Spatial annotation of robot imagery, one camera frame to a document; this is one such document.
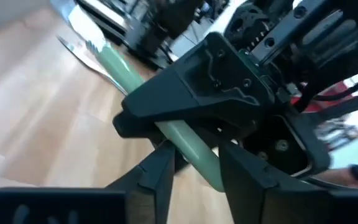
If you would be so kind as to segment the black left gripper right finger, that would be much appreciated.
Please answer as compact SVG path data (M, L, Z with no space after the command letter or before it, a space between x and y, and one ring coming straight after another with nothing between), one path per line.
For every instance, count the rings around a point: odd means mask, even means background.
M304 182L232 142L219 163L235 224L358 224L358 189Z

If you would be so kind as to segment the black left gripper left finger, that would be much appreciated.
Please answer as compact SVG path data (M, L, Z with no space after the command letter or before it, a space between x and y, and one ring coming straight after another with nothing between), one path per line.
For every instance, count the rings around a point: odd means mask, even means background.
M175 151L163 142L104 188L0 188L0 224L166 224Z

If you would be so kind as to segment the green-handled table knife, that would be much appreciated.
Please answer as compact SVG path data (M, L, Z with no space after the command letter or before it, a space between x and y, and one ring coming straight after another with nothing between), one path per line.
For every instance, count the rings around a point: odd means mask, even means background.
M145 80L120 53L111 47L102 30L74 0L48 0L55 12L84 40L86 48L102 67L127 91L132 93ZM162 121L154 124L178 148L188 162L212 188L224 192L218 156L183 121Z
M82 63L89 70L93 71L94 73L98 74L105 80L112 83L123 95L127 95L125 89L123 89L123 87L120 86L120 84L117 81L115 81L115 79L113 79L113 77L110 76L110 74L107 71L105 71L105 69L102 66L100 66L100 64L94 62L91 58L89 58L85 54L86 49L81 44L73 45L60 35L57 35L57 39L68 51L70 51L70 53L74 57L77 58L77 60L80 61L80 63Z

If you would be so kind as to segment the person's forearm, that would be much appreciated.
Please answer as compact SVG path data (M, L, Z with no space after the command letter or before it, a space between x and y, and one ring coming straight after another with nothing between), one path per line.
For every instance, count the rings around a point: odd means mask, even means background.
M358 188L358 181L355 181L351 177L348 167L340 168L340 169L329 169L318 175L315 175L315 177L319 180L329 182L332 184Z

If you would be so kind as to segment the black wristwatch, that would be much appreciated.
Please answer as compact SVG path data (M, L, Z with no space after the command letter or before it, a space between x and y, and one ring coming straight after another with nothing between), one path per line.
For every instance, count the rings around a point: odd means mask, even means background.
M351 175L351 177L355 180L358 181L358 164L351 164L348 167L349 173Z

